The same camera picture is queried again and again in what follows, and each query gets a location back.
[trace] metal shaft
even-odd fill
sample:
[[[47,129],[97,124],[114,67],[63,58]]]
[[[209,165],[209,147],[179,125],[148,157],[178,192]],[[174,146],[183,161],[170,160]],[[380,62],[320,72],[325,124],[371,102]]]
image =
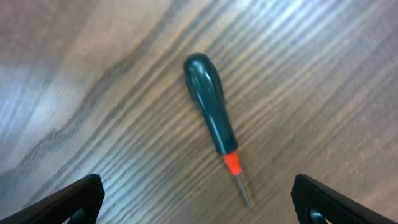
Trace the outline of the metal shaft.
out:
[[[236,180],[238,181],[239,188],[240,188],[241,191],[242,191],[242,195],[243,195],[244,201],[246,202],[246,205],[248,205],[248,208],[249,208],[250,213],[252,213],[252,212],[253,212],[253,209],[251,208],[251,204],[250,204],[249,197],[248,197],[248,195],[246,194],[246,191],[244,190],[241,176],[240,176],[240,175],[236,175],[235,177],[236,177]]]

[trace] screwdriver tip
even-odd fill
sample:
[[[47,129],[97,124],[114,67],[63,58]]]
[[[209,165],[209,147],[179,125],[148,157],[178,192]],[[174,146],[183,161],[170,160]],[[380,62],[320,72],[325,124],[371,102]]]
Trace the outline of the screwdriver tip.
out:
[[[243,186],[243,183],[242,183],[241,176],[240,175],[236,175],[236,180],[238,181],[239,188],[241,189],[244,201],[246,202],[246,205],[248,206],[249,212],[253,213],[253,208],[252,208],[252,206],[250,204],[249,197],[248,197],[246,191],[244,190],[244,186]]]

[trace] wooden table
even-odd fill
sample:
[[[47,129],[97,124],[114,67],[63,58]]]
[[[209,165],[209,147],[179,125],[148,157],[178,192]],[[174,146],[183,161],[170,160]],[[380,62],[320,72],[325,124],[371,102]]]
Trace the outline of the wooden table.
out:
[[[189,98],[215,63],[249,214]],[[89,173],[98,223],[297,223],[304,173],[398,221],[398,4],[0,2],[0,218]]]

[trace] screwdriver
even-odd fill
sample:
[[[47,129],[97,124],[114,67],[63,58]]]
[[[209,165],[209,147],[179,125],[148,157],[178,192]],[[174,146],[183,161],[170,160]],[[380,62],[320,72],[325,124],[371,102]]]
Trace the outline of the screwdriver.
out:
[[[218,154],[223,157],[230,173],[236,177],[243,198],[252,213],[249,197],[240,177],[242,169],[236,153],[238,142],[229,123],[224,91],[217,69],[207,55],[201,53],[189,55],[183,68],[188,92],[205,119]]]

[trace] glossy handle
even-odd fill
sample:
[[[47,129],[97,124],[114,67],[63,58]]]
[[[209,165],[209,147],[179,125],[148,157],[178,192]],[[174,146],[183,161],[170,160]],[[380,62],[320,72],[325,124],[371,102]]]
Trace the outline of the glossy handle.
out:
[[[199,107],[219,154],[236,150],[238,143],[225,108],[221,79],[210,59],[201,53],[191,54],[184,63],[185,83]]]

